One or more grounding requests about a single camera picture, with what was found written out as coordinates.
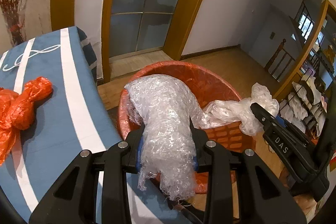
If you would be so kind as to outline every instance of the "white rope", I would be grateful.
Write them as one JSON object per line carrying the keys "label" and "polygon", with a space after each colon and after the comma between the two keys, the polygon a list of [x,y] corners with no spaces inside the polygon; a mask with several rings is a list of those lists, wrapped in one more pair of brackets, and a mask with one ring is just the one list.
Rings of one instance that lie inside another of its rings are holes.
{"label": "white rope", "polygon": [[[45,48],[45,49],[43,49],[43,50],[41,50],[41,51],[38,51],[38,50],[30,50],[29,54],[30,54],[31,52],[34,52],[34,54],[33,54],[33,55],[30,55],[30,56],[28,57],[28,59],[29,59],[29,58],[32,58],[33,56],[35,56],[35,55],[37,55],[37,54],[40,54],[40,53],[52,52],[52,51],[58,49],[60,46],[61,46],[60,44],[57,44],[57,45],[54,45],[54,46]],[[20,54],[20,55],[18,56],[18,58],[17,58],[17,59],[15,60],[15,62],[14,62],[14,66],[10,67],[9,69],[6,69],[6,67],[8,66],[8,64],[6,64],[6,65],[4,65],[4,67],[3,67],[2,70],[3,70],[3,71],[9,71],[9,70],[11,70],[11,69],[13,69],[13,68],[15,68],[15,67],[19,67],[19,65],[21,64],[21,61],[22,61],[22,60],[21,60],[19,63],[18,63],[17,61],[18,61],[22,56],[23,56],[23,54]]]}

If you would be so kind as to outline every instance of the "wooden baseboard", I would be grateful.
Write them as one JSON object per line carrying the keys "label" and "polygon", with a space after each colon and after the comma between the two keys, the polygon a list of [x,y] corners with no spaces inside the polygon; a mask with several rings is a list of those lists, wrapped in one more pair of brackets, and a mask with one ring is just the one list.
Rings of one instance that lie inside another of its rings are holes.
{"label": "wooden baseboard", "polygon": [[104,83],[110,82],[110,21],[113,0],[103,0],[101,14],[101,59],[103,65]]}
{"label": "wooden baseboard", "polygon": [[103,85],[103,84],[105,84],[104,83],[104,78],[100,78],[100,79],[97,80],[97,86]]}
{"label": "wooden baseboard", "polygon": [[207,51],[202,51],[202,52],[194,52],[192,54],[182,55],[180,60],[185,60],[187,58],[197,57],[197,56],[200,56],[200,55],[209,54],[209,53],[213,53],[213,52],[219,52],[219,51],[222,51],[222,50],[228,50],[230,48],[240,48],[240,44],[234,45],[234,46],[222,47],[222,48],[213,48],[212,50],[207,50]]}

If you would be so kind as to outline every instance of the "white plastic bag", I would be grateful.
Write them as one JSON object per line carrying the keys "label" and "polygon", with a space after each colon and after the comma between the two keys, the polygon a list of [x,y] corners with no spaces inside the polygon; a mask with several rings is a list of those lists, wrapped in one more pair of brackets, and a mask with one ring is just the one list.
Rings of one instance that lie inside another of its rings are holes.
{"label": "white plastic bag", "polygon": [[199,127],[203,112],[186,84],[168,75],[149,75],[128,83],[125,88],[132,105],[130,117],[146,125],[143,132],[141,170],[138,187],[145,190],[145,180],[158,173],[160,189],[171,200],[195,195],[195,144],[189,117]]}
{"label": "white plastic bag", "polygon": [[301,130],[303,133],[306,132],[306,126],[305,124],[300,121],[298,118],[293,117],[292,122],[293,125],[295,125],[299,130]]}
{"label": "white plastic bag", "polygon": [[263,125],[254,117],[250,108],[252,103],[258,103],[274,117],[278,115],[278,101],[272,99],[267,87],[255,83],[252,86],[251,98],[245,98],[240,102],[221,100],[210,102],[203,109],[201,128],[214,128],[241,121],[240,130],[246,135],[255,136],[257,132],[263,130]]}
{"label": "white plastic bag", "polygon": [[292,122],[293,120],[294,113],[291,107],[287,104],[287,100],[282,100],[280,103],[280,116],[288,122]]}
{"label": "white plastic bag", "polygon": [[310,87],[311,91],[313,92],[313,95],[314,95],[313,105],[318,104],[321,101],[321,92],[319,92],[315,87],[315,83],[314,83],[315,77],[310,75],[310,73],[308,73],[307,71],[306,74],[302,76],[301,80],[306,81],[307,85]]}
{"label": "white plastic bag", "polygon": [[288,95],[289,106],[293,110],[293,113],[296,118],[303,120],[308,116],[307,110],[301,105],[300,99],[295,95],[294,92],[291,92]]}
{"label": "white plastic bag", "polygon": [[317,119],[317,126],[316,126],[317,134],[316,135],[318,137],[321,135],[325,121],[326,121],[326,114],[322,112],[321,115]]}
{"label": "white plastic bag", "polygon": [[309,101],[308,101],[308,98],[307,98],[307,90],[303,86],[301,86],[300,84],[298,84],[298,83],[292,82],[292,85],[295,88],[298,96],[302,99],[302,101],[306,105],[308,105]]}

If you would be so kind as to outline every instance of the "wooden door frame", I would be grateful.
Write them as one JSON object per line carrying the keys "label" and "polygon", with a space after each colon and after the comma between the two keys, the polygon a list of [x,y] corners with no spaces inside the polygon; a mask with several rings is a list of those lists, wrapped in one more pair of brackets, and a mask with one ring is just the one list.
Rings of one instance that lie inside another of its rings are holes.
{"label": "wooden door frame", "polygon": [[180,60],[202,0],[178,0],[163,51],[173,60]]}
{"label": "wooden door frame", "polygon": [[101,14],[101,63],[103,67],[104,83],[110,82],[110,21],[113,0],[103,0]]}
{"label": "wooden door frame", "polygon": [[[113,0],[103,0],[101,17],[101,58],[104,83],[110,81],[110,20]],[[178,0],[163,51],[174,60],[180,60],[183,48],[194,24],[202,0]]]}

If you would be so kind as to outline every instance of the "window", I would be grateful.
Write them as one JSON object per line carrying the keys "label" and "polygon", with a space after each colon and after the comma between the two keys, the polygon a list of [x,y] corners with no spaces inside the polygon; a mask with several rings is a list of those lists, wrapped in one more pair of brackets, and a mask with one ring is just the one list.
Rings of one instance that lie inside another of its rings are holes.
{"label": "window", "polygon": [[[311,30],[313,29],[314,22],[308,18],[305,14],[302,14],[300,22],[299,22],[299,29],[302,31],[302,36],[304,36],[305,40],[308,39]],[[319,32],[315,44],[320,45],[323,40],[323,33]]]}

